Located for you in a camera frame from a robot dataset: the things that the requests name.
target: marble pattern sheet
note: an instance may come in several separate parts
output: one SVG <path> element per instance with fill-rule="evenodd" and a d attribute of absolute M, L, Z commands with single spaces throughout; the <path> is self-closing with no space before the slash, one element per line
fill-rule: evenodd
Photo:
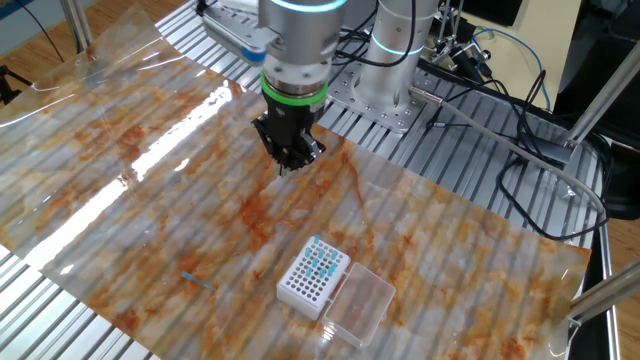
<path fill-rule="evenodd" d="M 564 351 L 588 250 L 321 127 L 326 153 L 280 178 L 250 126 L 264 110 L 134 6 L 0 112 L 0 243 L 163 359 Z M 364 350 L 276 298 L 313 234 L 396 288 Z"/>

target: white pipette tip box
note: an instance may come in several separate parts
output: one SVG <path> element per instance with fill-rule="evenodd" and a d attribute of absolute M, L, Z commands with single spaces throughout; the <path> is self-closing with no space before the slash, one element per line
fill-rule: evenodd
<path fill-rule="evenodd" d="M 317 320 L 350 262 L 347 254 L 318 235 L 310 237 L 278 282 L 278 299 Z"/>

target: green ring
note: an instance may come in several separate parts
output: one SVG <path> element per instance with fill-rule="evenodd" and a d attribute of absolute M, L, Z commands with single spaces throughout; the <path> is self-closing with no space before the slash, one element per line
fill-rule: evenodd
<path fill-rule="evenodd" d="M 301 98 L 301 99 L 290 98 L 277 93 L 276 91 L 274 91 L 272 88 L 269 87 L 269 85 L 267 84 L 267 80 L 264 77 L 264 71 L 260 73 L 260 85 L 262 85 L 262 91 L 267 95 L 269 95 L 270 98 L 272 98 L 273 100 L 279 103 L 290 105 L 290 106 L 308 106 L 308 105 L 317 104 L 320 101 L 324 100 L 325 96 L 327 95 L 327 90 L 329 89 L 329 82 L 325 81 L 324 86 L 322 87 L 322 90 L 320 90 L 319 93 L 311 97 Z"/>

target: clear plastic lid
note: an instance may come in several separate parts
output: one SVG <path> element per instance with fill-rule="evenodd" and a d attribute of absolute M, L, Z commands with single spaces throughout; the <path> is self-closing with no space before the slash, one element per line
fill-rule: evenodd
<path fill-rule="evenodd" d="M 353 346 L 364 348 L 371 343 L 395 292 L 391 284 L 356 263 L 322 323 Z"/>

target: white wall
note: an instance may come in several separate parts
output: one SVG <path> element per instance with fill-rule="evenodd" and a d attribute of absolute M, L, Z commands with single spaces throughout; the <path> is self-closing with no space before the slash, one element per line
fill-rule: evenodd
<path fill-rule="evenodd" d="M 95 0 L 80 0 L 86 7 Z M 59 0 L 35 0 L 26 5 L 38 18 L 45 29 L 64 20 L 64 12 Z M 33 18 L 20 9 L 0 20 L 0 56 L 18 47 L 23 42 L 41 33 L 40 27 Z"/>

